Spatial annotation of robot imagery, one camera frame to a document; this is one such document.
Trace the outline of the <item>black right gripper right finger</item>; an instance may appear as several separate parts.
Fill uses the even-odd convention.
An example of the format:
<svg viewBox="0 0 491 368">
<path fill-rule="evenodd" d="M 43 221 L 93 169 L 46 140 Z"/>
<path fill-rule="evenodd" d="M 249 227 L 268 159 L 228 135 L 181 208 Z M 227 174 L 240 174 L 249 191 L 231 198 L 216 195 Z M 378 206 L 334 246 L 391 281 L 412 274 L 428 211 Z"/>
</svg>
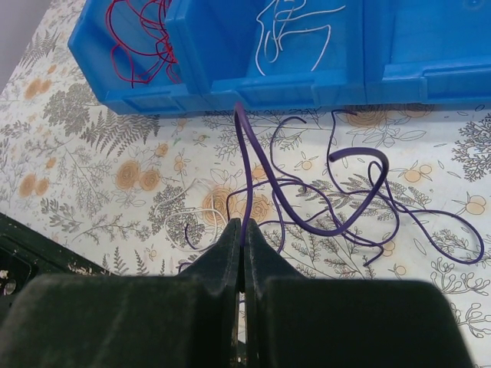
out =
<svg viewBox="0 0 491 368">
<path fill-rule="evenodd" d="M 250 367 L 470 367 L 447 299 L 422 281 L 310 279 L 250 221 L 243 248 Z"/>
</svg>

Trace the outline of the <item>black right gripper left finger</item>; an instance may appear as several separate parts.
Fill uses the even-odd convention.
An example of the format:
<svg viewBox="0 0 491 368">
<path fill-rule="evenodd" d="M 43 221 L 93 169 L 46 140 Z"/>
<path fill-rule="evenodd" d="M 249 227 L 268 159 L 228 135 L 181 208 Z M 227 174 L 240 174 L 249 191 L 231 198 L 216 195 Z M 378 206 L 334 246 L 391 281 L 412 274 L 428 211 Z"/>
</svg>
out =
<svg viewBox="0 0 491 368">
<path fill-rule="evenodd" d="M 239 233 L 178 275 L 46 274 L 15 298 L 1 326 L 3 367 L 233 367 Z"/>
</svg>

